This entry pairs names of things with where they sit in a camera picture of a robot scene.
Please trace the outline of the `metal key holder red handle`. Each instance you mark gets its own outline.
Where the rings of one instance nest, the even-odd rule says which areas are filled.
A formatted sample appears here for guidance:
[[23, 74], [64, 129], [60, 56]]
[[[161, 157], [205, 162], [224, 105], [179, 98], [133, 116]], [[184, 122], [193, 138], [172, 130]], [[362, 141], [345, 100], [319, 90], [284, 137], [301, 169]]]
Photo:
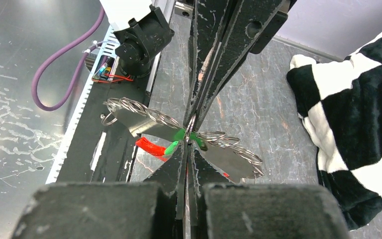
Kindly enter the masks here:
[[134, 138], [151, 135], [170, 142], [171, 145], [166, 148], [150, 142], [145, 143], [142, 149], [149, 154], [158, 157], [172, 155], [177, 144], [186, 139], [195, 142], [203, 151], [204, 158], [215, 168], [220, 169], [232, 182], [239, 183], [244, 178], [257, 179], [264, 175], [261, 158], [241, 147], [240, 139], [237, 137], [229, 136], [222, 131], [191, 131], [189, 127], [182, 127], [169, 115], [126, 97], [109, 98], [104, 105], [114, 119], [108, 121], [107, 118], [103, 118], [103, 125], [119, 122]]

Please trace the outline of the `small green object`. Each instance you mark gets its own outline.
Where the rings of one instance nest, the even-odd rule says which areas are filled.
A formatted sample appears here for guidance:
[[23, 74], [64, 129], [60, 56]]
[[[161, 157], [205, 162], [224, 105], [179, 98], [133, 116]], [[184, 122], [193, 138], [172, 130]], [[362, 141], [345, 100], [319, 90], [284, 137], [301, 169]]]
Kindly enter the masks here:
[[[175, 148], [177, 147], [178, 143], [182, 141], [186, 136], [185, 136], [186, 130], [185, 129], [180, 129], [175, 136], [174, 136], [174, 141], [165, 149], [164, 151], [164, 156], [171, 155]], [[190, 134], [190, 140], [194, 140], [197, 142], [198, 146], [202, 150], [207, 150], [206, 144], [203, 142], [201, 139], [201, 135], [196, 133], [196, 132], [191, 132]]]

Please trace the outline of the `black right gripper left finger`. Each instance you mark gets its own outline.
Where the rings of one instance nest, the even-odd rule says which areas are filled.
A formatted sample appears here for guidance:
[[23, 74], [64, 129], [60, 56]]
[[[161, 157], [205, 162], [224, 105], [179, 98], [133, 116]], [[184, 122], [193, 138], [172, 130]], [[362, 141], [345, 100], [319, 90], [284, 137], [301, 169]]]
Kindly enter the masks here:
[[180, 141], [143, 182], [53, 183], [24, 208], [13, 239], [183, 239], [184, 160]]

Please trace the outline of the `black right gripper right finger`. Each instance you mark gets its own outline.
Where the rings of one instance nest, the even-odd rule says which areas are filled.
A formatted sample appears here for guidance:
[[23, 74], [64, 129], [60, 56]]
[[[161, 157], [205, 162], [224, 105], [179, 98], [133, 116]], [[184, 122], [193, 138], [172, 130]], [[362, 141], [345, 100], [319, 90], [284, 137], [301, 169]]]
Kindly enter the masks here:
[[332, 194], [304, 184], [240, 184], [222, 176], [188, 145], [193, 239], [348, 239]]

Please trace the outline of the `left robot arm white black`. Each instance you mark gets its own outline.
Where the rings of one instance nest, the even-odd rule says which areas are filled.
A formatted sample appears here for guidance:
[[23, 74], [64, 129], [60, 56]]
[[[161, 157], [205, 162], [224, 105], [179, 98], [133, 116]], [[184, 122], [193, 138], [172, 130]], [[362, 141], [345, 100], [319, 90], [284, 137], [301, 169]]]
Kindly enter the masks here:
[[[249, 54], [259, 54], [286, 22], [292, 0], [187, 0], [190, 95], [184, 122], [200, 129], [215, 97]], [[169, 16], [150, 0], [103, 0], [119, 42], [123, 73], [143, 77], [172, 40]]]

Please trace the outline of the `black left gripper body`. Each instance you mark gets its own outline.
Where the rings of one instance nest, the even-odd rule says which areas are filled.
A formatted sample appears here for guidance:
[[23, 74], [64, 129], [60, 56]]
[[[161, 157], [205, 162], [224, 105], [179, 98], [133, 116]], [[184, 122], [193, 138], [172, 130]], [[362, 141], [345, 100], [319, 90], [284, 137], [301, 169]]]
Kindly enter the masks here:
[[[286, 0], [276, 15], [268, 23], [260, 37], [253, 45], [250, 53], [260, 54], [267, 46], [271, 39], [276, 35], [278, 30], [283, 26], [288, 18], [288, 12], [294, 6], [297, 0]], [[177, 0], [175, 3], [174, 12], [177, 15], [192, 19], [193, 17], [193, 0]]]

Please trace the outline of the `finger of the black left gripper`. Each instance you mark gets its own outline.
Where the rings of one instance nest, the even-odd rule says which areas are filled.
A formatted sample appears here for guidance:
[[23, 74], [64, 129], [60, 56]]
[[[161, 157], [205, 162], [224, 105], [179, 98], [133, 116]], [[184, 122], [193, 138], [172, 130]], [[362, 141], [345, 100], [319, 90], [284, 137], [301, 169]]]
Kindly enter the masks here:
[[[253, 45], [276, 15], [283, 0], [230, 0], [223, 29], [208, 76], [208, 88], [202, 102], [203, 116], [215, 97], [245, 62]], [[197, 131], [201, 127], [192, 126]]]
[[184, 123], [201, 125], [202, 102], [207, 93], [208, 76], [213, 63], [224, 16], [230, 8], [229, 0], [195, 0], [189, 37], [190, 92], [184, 116]]

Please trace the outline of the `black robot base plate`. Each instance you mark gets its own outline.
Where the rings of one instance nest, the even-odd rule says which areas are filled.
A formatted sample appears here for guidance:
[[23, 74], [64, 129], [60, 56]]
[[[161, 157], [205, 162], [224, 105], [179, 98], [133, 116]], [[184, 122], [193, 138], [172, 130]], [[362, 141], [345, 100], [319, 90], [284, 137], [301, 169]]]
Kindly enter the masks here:
[[109, 113], [103, 104], [108, 98], [127, 97], [148, 105], [154, 79], [151, 75], [133, 82], [93, 83], [56, 182], [142, 181], [161, 166], [160, 159], [135, 146], [125, 126], [101, 123]]

